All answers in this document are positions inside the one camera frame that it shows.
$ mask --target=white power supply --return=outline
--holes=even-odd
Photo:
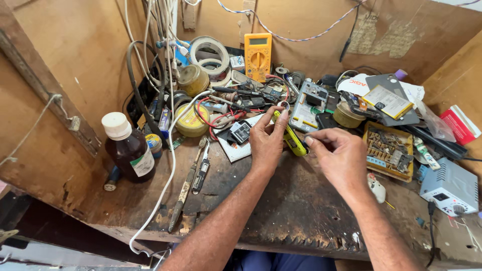
[[[477,176],[442,158],[437,161],[440,169],[429,169],[420,196],[426,201],[435,199],[437,208],[451,217],[474,213],[479,210],[479,185]]]

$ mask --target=small parts tray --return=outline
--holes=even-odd
[[[385,133],[382,139],[379,133]],[[411,182],[414,175],[413,162],[413,136],[409,133],[383,126],[375,122],[367,122],[365,124],[365,132],[363,140],[368,145],[367,150],[367,168],[393,177],[395,179]],[[402,173],[397,166],[390,161],[399,160],[399,157],[393,157],[396,153],[410,155],[412,160],[408,163],[406,172]]]

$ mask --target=wooden partition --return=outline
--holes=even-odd
[[[465,115],[482,129],[481,78],[482,32],[471,39],[454,56],[428,78],[425,87],[425,103],[440,115],[452,105],[458,105]],[[482,138],[467,145],[469,157],[482,159]],[[482,183],[482,163],[461,161],[460,164],[479,177]]]
[[[64,92],[95,130],[102,146],[93,158],[47,110],[14,155],[18,161],[0,167],[0,179],[85,220],[89,210],[80,204],[103,191],[108,170],[113,166],[103,146],[107,136],[101,118],[109,112],[121,111],[122,102],[132,90],[125,62],[130,41],[123,19],[124,1],[9,0],[6,3]],[[145,26],[142,3],[129,1],[129,12],[133,35],[142,39]],[[45,104],[3,53],[0,70],[0,159],[3,160],[32,127]],[[134,72],[140,80],[138,66]]]

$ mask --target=plastic bag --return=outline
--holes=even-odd
[[[434,138],[455,142],[454,132],[439,116],[435,115],[428,106],[417,98],[414,98],[420,114],[427,123],[427,127]]]

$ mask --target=wooden wall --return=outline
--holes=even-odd
[[[368,0],[360,7],[354,35],[374,1]],[[241,0],[221,2],[231,10],[242,10]],[[354,5],[351,0],[258,0],[256,12],[274,33],[303,39],[325,31]],[[181,10],[177,25],[180,39],[190,41],[208,35],[224,45],[240,47],[238,23],[246,15],[228,13],[217,1],[203,0],[195,8],[196,28],[192,31],[183,28]],[[290,42],[273,37],[273,62],[305,71],[314,79],[361,65],[382,72],[402,68],[410,74],[408,81],[421,84],[482,29],[482,13],[476,11],[431,0],[378,0],[345,60],[339,63],[354,19],[352,12],[327,34],[311,41]],[[255,21],[253,33],[259,32],[266,31]]]
[[[448,59],[423,86],[424,102],[435,114],[458,105],[468,118],[482,129],[482,107],[480,104],[482,73],[482,32],[471,39],[454,56]],[[482,159],[482,138],[467,145],[469,156]],[[461,161],[463,167],[478,175],[482,184],[482,163]]]
[[[102,117],[121,111],[132,90],[126,70],[129,37],[119,0],[9,0],[9,6],[66,94],[106,139]],[[129,1],[134,38],[145,26],[140,1]],[[6,157],[33,125],[44,103],[0,53],[0,159]],[[137,78],[138,67],[134,67]],[[18,161],[0,167],[0,179],[77,218],[88,213],[83,200],[102,192],[113,166],[104,147],[92,158],[48,110],[25,144]]]

